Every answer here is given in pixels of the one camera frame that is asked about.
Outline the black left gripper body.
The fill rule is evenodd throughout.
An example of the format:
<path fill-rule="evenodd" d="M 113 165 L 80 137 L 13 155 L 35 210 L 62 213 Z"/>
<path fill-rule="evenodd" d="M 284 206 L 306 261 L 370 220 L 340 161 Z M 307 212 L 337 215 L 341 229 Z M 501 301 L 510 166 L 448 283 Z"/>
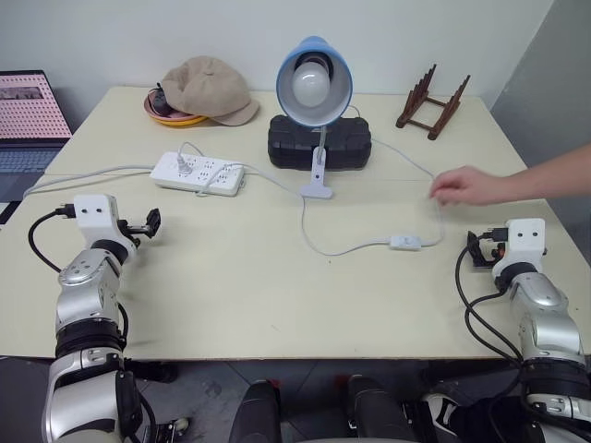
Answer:
<path fill-rule="evenodd" d="M 118 220 L 117 227 L 120 233 L 134 245 L 140 245 L 139 235 L 150 235 L 150 227 L 148 225 L 131 226 L 127 220 Z"/>

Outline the person's bare hand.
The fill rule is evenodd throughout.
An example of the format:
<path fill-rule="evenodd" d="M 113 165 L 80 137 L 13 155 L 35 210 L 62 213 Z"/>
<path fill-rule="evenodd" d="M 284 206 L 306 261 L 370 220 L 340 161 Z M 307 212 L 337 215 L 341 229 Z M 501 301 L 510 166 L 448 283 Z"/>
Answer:
<path fill-rule="evenodd" d="M 502 203 L 509 198 L 507 183 L 502 177 L 486 174 L 471 166 L 439 174 L 428 196 L 441 205 L 470 206 Z"/>

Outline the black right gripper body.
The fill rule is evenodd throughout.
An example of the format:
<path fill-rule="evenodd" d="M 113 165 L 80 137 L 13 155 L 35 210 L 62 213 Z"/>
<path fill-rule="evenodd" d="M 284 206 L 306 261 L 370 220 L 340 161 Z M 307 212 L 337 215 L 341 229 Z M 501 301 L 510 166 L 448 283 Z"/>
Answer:
<path fill-rule="evenodd" d="M 508 236 L 509 230 L 506 227 L 492 228 L 479 236 L 480 241 L 490 241 L 495 245 L 490 250 L 491 259 L 482 255 L 479 264 L 481 269 L 492 269 L 504 257 Z"/>

